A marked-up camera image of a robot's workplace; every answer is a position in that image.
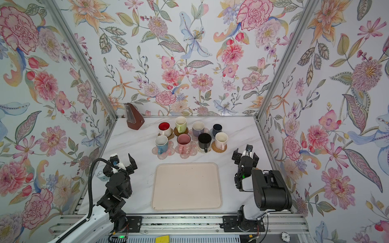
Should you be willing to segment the woven rattan round coaster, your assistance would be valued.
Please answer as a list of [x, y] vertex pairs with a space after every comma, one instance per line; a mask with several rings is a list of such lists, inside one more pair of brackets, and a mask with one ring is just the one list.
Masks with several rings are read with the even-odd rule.
[[212, 144], [211, 144], [211, 148], [212, 148], [212, 150], [215, 151], [216, 153], [224, 153], [224, 152], [227, 150], [228, 146], [226, 145], [226, 146], [224, 147], [224, 149], [219, 149], [219, 148], [217, 148], [215, 142], [213, 141]]

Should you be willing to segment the cream mug pink handle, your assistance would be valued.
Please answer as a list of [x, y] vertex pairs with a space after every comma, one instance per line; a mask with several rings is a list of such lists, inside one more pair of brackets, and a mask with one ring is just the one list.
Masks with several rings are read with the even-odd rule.
[[218, 150], [225, 151], [228, 142], [228, 135], [224, 132], [219, 132], [215, 135], [215, 146]]

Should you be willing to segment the small dark navy mug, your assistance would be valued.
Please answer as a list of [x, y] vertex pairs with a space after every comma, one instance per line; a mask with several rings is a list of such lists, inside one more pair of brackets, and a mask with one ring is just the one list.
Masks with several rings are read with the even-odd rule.
[[214, 124], [212, 128], [212, 135], [215, 137], [217, 133], [222, 132], [222, 125]]

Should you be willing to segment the black mug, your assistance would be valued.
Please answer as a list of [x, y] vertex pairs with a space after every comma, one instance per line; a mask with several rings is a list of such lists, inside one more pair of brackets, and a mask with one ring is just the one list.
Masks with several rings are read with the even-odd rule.
[[204, 153], [208, 153], [209, 152], [209, 148], [211, 146], [211, 142], [212, 142], [212, 137], [208, 133], [201, 133], [198, 136], [199, 149], [203, 150]]

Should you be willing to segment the white embroidered round coaster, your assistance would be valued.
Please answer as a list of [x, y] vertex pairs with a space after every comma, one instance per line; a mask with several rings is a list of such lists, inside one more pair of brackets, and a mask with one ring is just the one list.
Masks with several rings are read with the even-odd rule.
[[210, 153], [210, 152], [212, 151], [212, 147], [209, 146], [209, 147], [207, 148], [207, 151], [205, 151], [204, 149], [200, 148], [199, 144], [197, 144], [197, 150], [198, 150], [198, 152], [200, 152], [200, 153]]

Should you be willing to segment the white mug blue handle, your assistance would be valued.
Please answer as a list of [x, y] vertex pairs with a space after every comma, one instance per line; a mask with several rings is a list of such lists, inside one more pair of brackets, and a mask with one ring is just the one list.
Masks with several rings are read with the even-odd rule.
[[160, 135], [155, 139], [155, 145], [157, 147], [157, 154], [162, 155], [168, 150], [168, 137], [165, 135]]

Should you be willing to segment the white mug purple handle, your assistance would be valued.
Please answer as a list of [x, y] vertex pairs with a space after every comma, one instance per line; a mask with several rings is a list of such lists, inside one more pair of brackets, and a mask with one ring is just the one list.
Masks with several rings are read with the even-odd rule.
[[202, 133], [204, 133], [204, 129], [205, 125], [201, 121], [196, 121], [192, 125], [192, 131], [196, 137], [199, 137]]

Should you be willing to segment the red interior white mug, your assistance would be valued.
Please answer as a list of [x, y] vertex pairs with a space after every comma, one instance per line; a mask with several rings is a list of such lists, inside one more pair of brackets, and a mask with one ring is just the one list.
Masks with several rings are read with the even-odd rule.
[[172, 134], [172, 130], [171, 130], [170, 124], [168, 122], [160, 123], [158, 125], [158, 129], [159, 129], [160, 136], [170, 137]]

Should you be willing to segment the cream mug green handle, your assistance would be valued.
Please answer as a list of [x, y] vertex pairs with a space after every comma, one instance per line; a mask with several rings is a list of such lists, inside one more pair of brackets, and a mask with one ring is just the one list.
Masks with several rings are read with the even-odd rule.
[[183, 133], [187, 128], [187, 119], [184, 116], [179, 116], [175, 119], [175, 127], [179, 133]]

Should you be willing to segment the brown paw shaped coaster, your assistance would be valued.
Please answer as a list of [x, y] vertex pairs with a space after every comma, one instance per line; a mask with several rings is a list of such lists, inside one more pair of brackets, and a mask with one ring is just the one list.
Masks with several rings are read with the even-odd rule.
[[171, 140], [173, 139], [175, 136], [174, 132], [171, 132], [170, 136], [167, 136], [168, 140]]

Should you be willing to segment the brown round wooden coaster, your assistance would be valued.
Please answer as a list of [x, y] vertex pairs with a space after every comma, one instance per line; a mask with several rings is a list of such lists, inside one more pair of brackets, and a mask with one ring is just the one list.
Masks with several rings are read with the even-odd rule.
[[186, 128], [186, 130], [185, 130], [183, 133], [179, 133], [179, 132], [178, 132], [178, 129], [177, 129], [177, 128], [174, 128], [174, 131], [173, 131], [173, 132], [174, 132], [174, 135], [178, 137], [178, 136], [180, 136], [181, 134], [188, 134], [188, 128]]

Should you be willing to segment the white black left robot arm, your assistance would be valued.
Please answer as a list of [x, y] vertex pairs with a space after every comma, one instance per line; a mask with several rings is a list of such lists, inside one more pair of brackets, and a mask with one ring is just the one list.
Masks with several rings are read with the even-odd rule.
[[[108, 233], [122, 232], [129, 227], [129, 220], [122, 210], [125, 200], [132, 195], [130, 175], [138, 169], [136, 161], [128, 155], [129, 161], [122, 163], [117, 154], [108, 160], [95, 159], [88, 176], [88, 214], [63, 234], [51, 240], [53, 243], [95, 243]], [[94, 167], [105, 163], [103, 174], [108, 177], [105, 194], [93, 204], [92, 180]]]

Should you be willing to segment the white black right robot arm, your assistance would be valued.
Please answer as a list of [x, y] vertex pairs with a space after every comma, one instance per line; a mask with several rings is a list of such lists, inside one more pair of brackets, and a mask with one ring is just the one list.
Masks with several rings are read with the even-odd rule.
[[237, 225], [243, 231], [270, 212], [291, 209], [292, 197], [281, 172], [258, 169], [259, 157], [253, 152], [253, 146], [247, 145], [243, 153], [236, 149], [232, 160], [238, 166], [234, 176], [236, 188], [253, 196], [252, 201], [240, 206], [237, 211]]

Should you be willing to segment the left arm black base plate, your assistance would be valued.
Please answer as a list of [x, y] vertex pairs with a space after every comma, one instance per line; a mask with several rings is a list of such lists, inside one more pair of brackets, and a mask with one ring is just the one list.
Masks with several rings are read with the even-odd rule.
[[114, 223], [115, 233], [139, 233], [142, 225], [141, 216], [123, 216]]

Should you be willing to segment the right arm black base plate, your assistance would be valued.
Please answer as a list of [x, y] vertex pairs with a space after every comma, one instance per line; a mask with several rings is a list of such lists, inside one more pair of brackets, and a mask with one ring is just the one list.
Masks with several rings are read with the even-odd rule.
[[247, 220], [243, 218], [238, 220], [237, 216], [223, 216], [220, 225], [224, 232], [241, 232], [241, 233], [262, 233], [265, 232], [265, 225], [262, 220]]

